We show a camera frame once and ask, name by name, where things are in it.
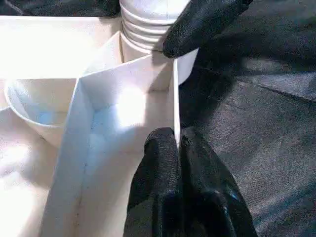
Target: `white plastic tray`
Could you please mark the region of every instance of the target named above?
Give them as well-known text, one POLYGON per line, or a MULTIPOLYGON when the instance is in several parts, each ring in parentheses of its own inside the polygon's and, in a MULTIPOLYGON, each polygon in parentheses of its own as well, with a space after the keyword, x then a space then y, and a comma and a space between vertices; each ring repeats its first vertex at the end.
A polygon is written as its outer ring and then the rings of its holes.
POLYGON ((95 60, 101 70, 77 81, 41 237, 122 236, 145 139, 155 128, 168 126, 179 143, 178 80, 190 74, 186 65, 192 55, 161 61, 151 70, 161 56, 125 62, 126 45, 121 41, 115 47, 121 37, 118 32, 101 50, 95 60), (108 48, 120 51, 110 56, 108 48), (169 64, 171 70, 165 71, 169 64))

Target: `gloved hand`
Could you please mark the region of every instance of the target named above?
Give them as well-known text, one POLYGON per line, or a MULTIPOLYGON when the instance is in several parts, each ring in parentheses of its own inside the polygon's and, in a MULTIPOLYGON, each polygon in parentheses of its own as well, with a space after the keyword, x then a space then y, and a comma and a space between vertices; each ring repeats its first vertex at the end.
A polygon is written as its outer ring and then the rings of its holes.
MULTIPOLYGON (((119 12, 119 0, 103 0, 108 15, 119 12)), ((199 48, 221 33, 249 6, 252 0, 190 0, 170 27, 163 43, 169 58, 182 56, 199 48)))
POLYGON ((256 237, 232 174, 191 128, 183 130, 180 157, 170 128, 148 136, 124 236, 256 237))

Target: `white container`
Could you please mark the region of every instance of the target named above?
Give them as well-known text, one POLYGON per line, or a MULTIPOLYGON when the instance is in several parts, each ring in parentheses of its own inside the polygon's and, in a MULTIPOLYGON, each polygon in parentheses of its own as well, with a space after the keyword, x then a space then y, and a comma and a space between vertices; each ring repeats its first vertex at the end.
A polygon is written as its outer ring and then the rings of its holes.
POLYGON ((0 110, 0 236, 38 236, 57 153, 10 108, 0 110))
POLYGON ((75 87, 75 79, 20 79, 8 81, 6 100, 32 129, 59 147, 75 87))
POLYGON ((41 237, 123 235, 147 136, 168 126, 179 144, 178 81, 190 74, 190 61, 142 55, 120 32, 102 47, 75 86, 41 237))

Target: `black fabric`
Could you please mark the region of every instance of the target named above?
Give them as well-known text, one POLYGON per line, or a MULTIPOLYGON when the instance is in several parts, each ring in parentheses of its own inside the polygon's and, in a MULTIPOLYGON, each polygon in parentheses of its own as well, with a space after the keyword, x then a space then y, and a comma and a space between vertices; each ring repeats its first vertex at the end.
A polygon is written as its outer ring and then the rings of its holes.
POLYGON ((235 176, 261 237, 316 236, 315 12, 254 1, 179 89, 182 126, 235 176))
POLYGON ((256 237, 232 174, 192 128, 153 131, 131 184, 124 236, 256 237))
POLYGON ((6 0, 2 15, 15 15, 10 6, 25 16, 96 16, 119 14, 119 0, 6 0))

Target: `white surface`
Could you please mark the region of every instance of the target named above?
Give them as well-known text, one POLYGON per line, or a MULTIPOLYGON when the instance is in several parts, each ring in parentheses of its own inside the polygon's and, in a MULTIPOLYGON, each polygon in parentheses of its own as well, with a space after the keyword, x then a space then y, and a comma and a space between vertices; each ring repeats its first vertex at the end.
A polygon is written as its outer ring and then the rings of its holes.
POLYGON ((4 95, 5 88, 5 79, 0 79, 0 110, 8 107, 8 103, 6 102, 4 95))
MULTIPOLYGON (((107 46, 120 39, 115 34, 107 46)), ((159 53, 125 63, 124 48, 115 50, 121 50, 113 54, 121 59, 103 57, 99 65, 106 70, 77 82, 41 237, 122 236, 130 183, 146 137, 171 126, 179 139, 172 60, 166 63, 159 53)))
POLYGON ((52 145, 59 147, 75 79, 8 81, 5 96, 12 110, 52 145))
POLYGON ((120 18, 0 16, 0 78, 77 78, 120 18))
POLYGON ((11 109, 0 111, 0 236, 38 236, 56 158, 11 109))

